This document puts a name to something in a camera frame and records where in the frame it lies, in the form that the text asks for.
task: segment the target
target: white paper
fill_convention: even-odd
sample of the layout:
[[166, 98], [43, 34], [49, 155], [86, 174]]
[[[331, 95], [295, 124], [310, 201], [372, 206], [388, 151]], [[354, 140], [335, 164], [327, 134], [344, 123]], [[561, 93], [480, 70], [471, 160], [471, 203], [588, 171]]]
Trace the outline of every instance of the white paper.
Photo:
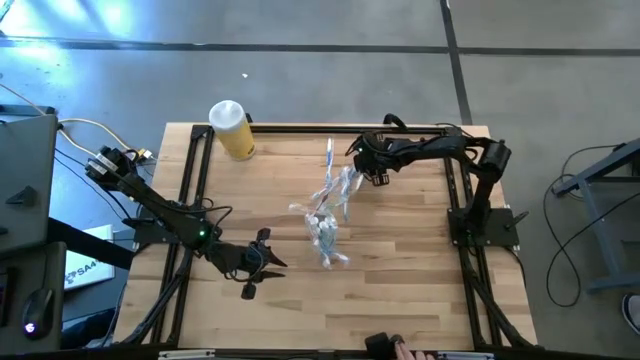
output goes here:
[[[99, 239], [113, 242], [111, 225], [104, 225], [84, 232]], [[65, 264], [64, 289], [71, 290], [100, 281], [113, 279], [115, 270], [113, 265], [105, 264], [73, 251], [67, 251]]]

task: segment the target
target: white lid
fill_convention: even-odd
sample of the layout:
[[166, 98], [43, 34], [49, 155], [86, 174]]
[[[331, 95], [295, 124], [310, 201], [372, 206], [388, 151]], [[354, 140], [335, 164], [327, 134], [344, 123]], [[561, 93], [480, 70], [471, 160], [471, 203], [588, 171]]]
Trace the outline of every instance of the white lid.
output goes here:
[[232, 100], [224, 100], [209, 110], [209, 122], [216, 132], [233, 132], [244, 124], [244, 109]]

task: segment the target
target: computer mouse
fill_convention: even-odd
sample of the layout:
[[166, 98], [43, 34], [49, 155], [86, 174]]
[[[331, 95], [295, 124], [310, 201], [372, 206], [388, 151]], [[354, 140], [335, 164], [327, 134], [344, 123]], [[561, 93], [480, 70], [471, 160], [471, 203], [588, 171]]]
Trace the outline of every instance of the computer mouse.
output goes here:
[[49, 334], [53, 322], [53, 290], [38, 289], [29, 295], [22, 309], [22, 330], [31, 340]]

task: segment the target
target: wooden tabletop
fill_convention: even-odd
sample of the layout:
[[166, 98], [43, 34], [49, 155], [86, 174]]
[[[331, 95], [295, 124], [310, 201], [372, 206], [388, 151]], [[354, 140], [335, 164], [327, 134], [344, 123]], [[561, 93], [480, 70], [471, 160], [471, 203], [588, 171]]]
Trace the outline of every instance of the wooden tabletop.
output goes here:
[[[153, 188], [167, 199], [178, 197], [193, 125], [167, 124], [153, 179]], [[489, 135], [484, 126], [464, 129], [474, 136]], [[225, 280], [204, 258], [195, 260], [181, 347], [364, 349], [365, 337], [386, 331], [401, 334], [413, 348], [472, 348], [460, 262], [448, 236], [450, 205], [442, 160], [391, 172], [391, 183], [384, 187], [363, 183], [350, 200], [350, 222], [339, 218], [337, 248], [351, 263], [327, 271], [313, 252], [303, 216], [290, 213], [288, 206], [308, 204], [309, 196], [322, 187], [328, 135], [254, 136], [257, 152], [244, 162], [229, 158], [216, 140], [205, 196], [216, 205], [234, 208], [220, 225], [223, 241], [246, 245], [260, 228], [271, 228], [268, 244], [289, 265], [274, 270], [286, 277], [258, 284], [256, 298], [246, 301], [240, 298], [242, 284]], [[349, 163], [342, 154], [354, 138], [334, 135], [334, 173]], [[503, 204], [502, 187], [497, 185], [492, 205]], [[209, 219], [219, 215], [209, 214]], [[166, 252], [167, 246], [153, 245], [134, 259], [116, 339], [133, 331], [158, 296]], [[517, 262], [503, 249], [486, 252], [496, 301], [522, 335], [535, 343]], [[173, 306], [172, 300], [165, 336]], [[488, 339], [484, 307], [478, 307]]]

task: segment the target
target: wire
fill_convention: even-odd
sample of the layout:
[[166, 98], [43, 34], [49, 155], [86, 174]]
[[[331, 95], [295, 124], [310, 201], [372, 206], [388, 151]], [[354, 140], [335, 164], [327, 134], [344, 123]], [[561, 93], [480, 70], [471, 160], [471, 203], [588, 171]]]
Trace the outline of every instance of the wire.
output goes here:
[[468, 137], [472, 138], [474, 137], [473, 135], [469, 134], [468, 132], [464, 131], [464, 129], [456, 124], [452, 124], [452, 123], [435, 123], [434, 125], [448, 125], [451, 127], [454, 127], [458, 130], [460, 130], [463, 134], [467, 135]]
[[[584, 151], [588, 151], [588, 150], [596, 150], [596, 149], [609, 149], [609, 148], [614, 148], [618, 145], [598, 145], [598, 146], [589, 146], [583, 149], [580, 149], [574, 153], [572, 153], [571, 155], [569, 155], [569, 157], [567, 157], [567, 160], [565, 160], [564, 164], [562, 164], [562, 169], [560, 170], [560, 174], [567, 174], [567, 166], [569, 165], [569, 161], [571, 161], [571, 159], [580, 154], [581, 152]], [[582, 201], [582, 196], [578, 196], [576, 194], [574, 194], [573, 192], [569, 192], [567, 194], [570, 198], [574, 199], [574, 200], [578, 200], [578, 201]]]
[[124, 289], [126, 289], [127, 283], [125, 282], [122, 286], [122, 290], [120, 290], [120, 295], [118, 295], [118, 302], [116, 303], [116, 310], [113, 312], [113, 317], [111, 318], [111, 322], [109, 323], [109, 328], [107, 329], [107, 333], [104, 335], [104, 339], [102, 339], [102, 343], [100, 347], [103, 348], [109, 339], [109, 334], [113, 331], [113, 328], [116, 325], [116, 320], [118, 319], [118, 314], [120, 313], [120, 303], [122, 302], [122, 298], [124, 298]]
[[[230, 271], [227, 274], [224, 274], [225, 279], [227, 280], [231, 279], [235, 282], [246, 283], [251, 281], [253, 278], [255, 278], [258, 274], [260, 274], [262, 270], [264, 270], [265, 267], [267, 267], [267, 264], [264, 261], [264, 256], [262, 256], [262, 254], [260, 253], [260, 250], [256, 249], [252, 245], [249, 245], [249, 249], [253, 250], [260, 257], [260, 266], [258, 266], [258, 270], [256, 270], [253, 274], [249, 275], [246, 279], [238, 279], [237, 277], [238, 270], [234, 269], [233, 271]], [[227, 267], [226, 260], [224, 259], [224, 257], [220, 257], [220, 258], [222, 259], [223, 262], [225, 262], [225, 267]]]
[[56, 160], [60, 165], [64, 166], [65, 168], [67, 168], [67, 170], [71, 171], [72, 174], [74, 174], [78, 179], [82, 180], [83, 183], [85, 183], [88, 187], [91, 188], [91, 190], [93, 190], [93, 192], [95, 192], [98, 196], [100, 196], [102, 198], [102, 200], [104, 200], [107, 205], [109, 205], [109, 207], [111, 208], [111, 210], [113, 210], [114, 214], [116, 214], [117, 217], [119, 217], [120, 219], [122, 219], [122, 216], [120, 216], [120, 214], [118, 214], [118, 212], [116, 211], [116, 209], [113, 207], [113, 205], [111, 205], [111, 203], [109, 202], [109, 200], [107, 200], [107, 198], [105, 198], [104, 196], [102, 196], [102, 194], [100, 194], [93, 186], [91, 186], [91, 184], [89, 184], [84, 178], [82, 178], [82, 176], [78, 175], [78, 173], [76, 173], [75, 171], [73, 171], [73, 169], [71, 169], [67, 164], [63, 163], [62, 161], [60, 161], [60, 159], [58, 159], [57, 157], [53, 157], [54, 160]]
[[78, 148], [78, 149], [80, 149], [80, 150], [82, 150], [82, 151], [86, 152], [87, 154], [91, 155], [92, 157], [95, 157], [95, 156], [97, 156], [97, 155], [98, 155], [97, 153], [94, 153], [93, 151], [91, 151], [91, 150], [89, 150], [89, 149], [87, 149], [87, 148], [85, 148], [85, 147], [82, 147], [82, 146], [81, 146], [81, 145], [79, 145], [77, 142], [73, 141], [73, 139], [71, 139], [71, 137], [70, 137], [70, 136], [69, 136], [69, 135], [68, 135], [64, 130], [60, 129], [60, 130], [58, 130], [58, 132], [59, 132], [62, 136], [64, 136], [64, 138], [65, 138], [65, 139], [67, 139], [67, 141], [68, 141], [68, 142], [70, 142], [70, 143], [71, 143], [71, 145], [73, 145], [74, 147], [76, 147], [76, 148]]
[[513, 251], [512, 248], [505, 246], [504, 249], [507, 250], [511, 255], [513, 255], [513, 258], [516, 259], [516, 261], [518, 262], [518, 265], [520, 265], [520, 272], [522, 273], [522, 281], [524, 282], [524, 287], [526, 289], [527, 275], [524, 273], [524, 265], [522, 265], [522, 260], [520, 260], [520, 257], [518, 256], [518, 254], [516, 254], [516, 252]]
[[122, 203], [120, 203], [120, 201], [118, 201], [118, 199], [116, 199], [116, 197], [115, 197], [115, 196], [113, 196], [113, 194], [112, 194], [110, 191], [106, 191], [106, 190], [105, 190], [105, 193], [106, 193], [107, 195], [109, 195], [109, 197], [110, 197], [110, 198], [112, 198], [112, 199], [113, 199], [113, 201], [115, 201], [115, 202], [116, 202], [116, 204], [118, 204], [118, 206], [120, 207], [120, 209], [122, 209], [122, 212], [123, 212], [125, 215], [127, 215], [127, 218], [128, 218], [129, 220], [133, 220], [133, 219], [131, 219], [131, 215], [129, 215], [129, 212], [127, 212], [127, 209], [125, 209], [125, 208], [124, 208], [124, 206], [122, 206]]
[[13, 89], [11, 89], [10, 87], [4, 85], [4, 84], [0, 84], [0, 86], [2, 86], [3, 88], [5, 88], [7, 91], [9, 91], [10, 93], [13, 93], [13, 95], [19, 97], [20, 99], [26, 101], [29, 105], [31, 105], [31, 107], [33, 107], [34, 109], [36, 109], [36, 111], [38, 111], [41, 115], [47, 115], [45, 114], [44, 111], [42, 111], [42, 109], [40, 109], [39, 107], [36, 106], [36, 104], [32, 103], [31, 101], [29, 101], [29, 99], [27, 99], [26, 97], [18, 94], [16, 91], [14, 91]]
[[67, 119], [62, 119], [59, 121], [59, 123], [65, 123], [65, 122], [83, 122], [86, 124], [91, 124], [91, 125], [95, 125], [98, 126], [100, 128], [102, 128], [104, 131], [106, 131], [107, 133], [109, 133], [109, 135], [111, 135], [114, 139], [116, 139], [116, 141], [118, 143], [120, 143], [120, 145], [122, 145], [123, 148], [125, 148], [125, 150], [131, 150], [133, 149], [131, 146], [127, 145], [124, 141], [122, 141], [122, 139], [116, 135], [116, 133], [114, 133], [113, 131], [111, 131], [111, 129], [109, 129], [108, 127], [106, 127], [105, 125], [94, 121], [94, 120], [89, 120], [89, 119], [83, 119], [83, 118], [67, 118]]
[[216, 210], [222, 210], [222, 209], [227, 209], [227, 212], [224, 213], [224, 215], [222, 215], [220, 217], [220, 219], [218, 219], [218, 221], [216, 221], [216, 223], [213, 225], [214, 227], [218, 227], [218, 225], [220, 225], [220, 223], [222, 222], [222, 220], [224, 220], [224, 218], [226, 218], [227, 216], [229, 216], [229, 214], [231, 214], [231, 212], [233, 211], [233, 207], [229, 206], [229, 205], [225, 205], [225, 206], [218, 206], [217, 208], [209, 208], [209, 209], [216, 209]]
[[[96, 163], [97, 165], [99, 165], [100, 167], [102, 167], [103, 169], [107, 170], [111, 175], [115, 176], [118, 180], [120, 180], [123, 184], [126, 184], [128, 187], [130, 187], [131, 189], [134, 190], [134, 192], [138, 192], [138, 189], [136, 189], [135, 186], [131, 185], [125, 178], [123, 178], [122, 176], [120, 176], [120, 174], [118, 174], [117, 172], [113, 171], [111, 168], [109, 168], [108, 166], [104, 165], [103, 163], [101, 163], [100, 161], [96, 160], [96, 159], [89, 159], [89, 161]], [[148, 196], [146, 196], [146, 199], [149, 202], [152, 202], [158, 206], [161, 206], [165, 209], [169, 209], [171, 211], [175, 211], [177, 213], [180, 214], [202, 214], [204, 212], [210, 212], [210, 211], [217, 211], [217, 210], [222, 210], [222, 209], [230, 209], [230, 211], [228, 211], [225, 215], [222, 216], [222, 218], [220, 218], [220, 220], [218, 220], [218, 223], [220, 221], [222, 221], [222, 219], [224, 219], [227, 215], [229, 215], [229, 213], [233, 210], [233, 208], [231, 206], [218, 206], [218, 207], [210, 207], [210, 208], [203, 208], [201, 210], [183, 210], [180, 208], [177, 208], [175, 206], [171, 206], [171, 205], [167, 205], [163, 202], [157, 201], [155, 199], [152, 199]]]
[[[542, 212], [544, 214], [544, 219], [547, 223], [547, 227], [549, 228], [549, 231], [551, 232], [551, 235], [553, 236], [553, 239], [555, 240], [555, 242], [558, 244], [558, 246], [560, 247], [560, 249], [558, 249], [558, 251], [556, 251], [556, 253], [553, 255], [553, 258], [551, 259], [551, 263], [549, 264], [549, 267], [547, 268], [547, 276], [546, 276], [546, 288], [547, 288], [547, 296], [549, 296], [549, 300], [551, 300], [551, 302], [553, 302], [556, 306], [559, 307], [564, 307], [564, 308], [569, 308], [569, 307], [573, 307], [575, 304], [578, 303], [578, 300], [580, 299], [580, 294], [582, 293], [582, 283], [580, 281], [580, 274], [578, 274], [578, 270], [576, 269], [575, 264], [573, 263], [573, 260], [571, 259], [571, 257], [569, 256], [569, 254], [567, 253], [567, 251], [565, 250], [565, 248], [574, 240], [576, 239], [578, 236], [580, 236], [582, 233], [584, 233], [587, 229], [589, 229], [593, 224], [597, 223], [598, 221], [604, 219], [607, 215], [609, 215], [610, 213], [612, 213], [613, 211], [615, 211], [617, 208], [619, 208], [620, 206], [626, 204], [627, 202], [631, 201], [632, 199], [640, 196], [640, 192], [635, 193], [634, 195], [629, 196], [628, 198], [620, 201], [619, 203], [617, 203], [616, 205], [614, 205], [613, 207], [611, 207], [609, 210], [605, 211], [602, 215], [598, 216], [598, 218], [596, 218], [595, 220], [591, 221], [589, 224], [587, 224], [585, 227], [583, 227], [582, 229], [580, 229], [578, 232], [576, 232], [575, 234], [573, 234], [573, 236], [571, 236], [569, 239], [567, 239], [564, 244], [560, 243], [560, 240], [558, 240], [558, 236], [556, 235], [555, 231], [553, 230], [552, 226], [551, 226], [551, 222], [549, 221], [549, 216], [547, 214], [547, 197], [549, 195], [549, 193], [551, 192], [551, 189], [553, 188], [553, 186], [562, 178], [567, 177], [567, 176], [573, 176], [570, 174], [562, 174], [560, 175], [556, 180], [554, 180], [551, 185], [549, 185], [549, 187], [547, 188], [547, 191], [544, 194], [544, 198], [542, 200]], [[564, 254], [564, 256], [567, 258], [567, 261], [569, 261], [569, 265], [571, 265], [571, 269], [573, 270], [573, 273], [576, 276], [576, 280], [577, 280], [577, 292], [576, 295], [574, 296], [573, 300], [569, 303], [559, 303], [558, 301], [555, 300], [555, 298], [553, 297], [553, 295], [551, 294], [551, 289], [549, 288], [549, 280], [551, 277], [551, 269], [553, 268], [553, 265], [555, 264], [556, 259], [558, 258], [558, 255], [560, 255], [560, 253]]]
[[211, 204], [211, 206], [209, 206], [209, 207], [213, 207], [213, 200], [211, 200], [211, 199], [209, 199], [209, 198], [202, 198], [202, 200], [203, 200], [203, 201], [204, 201], [204, 200], [207, 200], [207, 201]]
[[78, 165], [80, 165], [80, 166], [82, 166], [82, 167], [84, 168], [84, 164], [83, 164], [83, 163], [81, 163], [80, 161], [78, 161], [78, 160], [76, 160], [76, 159], [72, 158], [71, 156], [69, 156], [69, 155], [67, 155], [67, 154], [63, 153], [61, 150], [58, 150], [58, 149], [55, 149], [55, 150], [58, 152], [58, 154], [60, 154], [60, 155], [62, 155], [62, 156], [64, 156], [64, 157], [66, 157], [67, 159], [69, 159], [69, 160], [71, 160], [71, 161], [75, 162], [76, 164], [78, 164]]

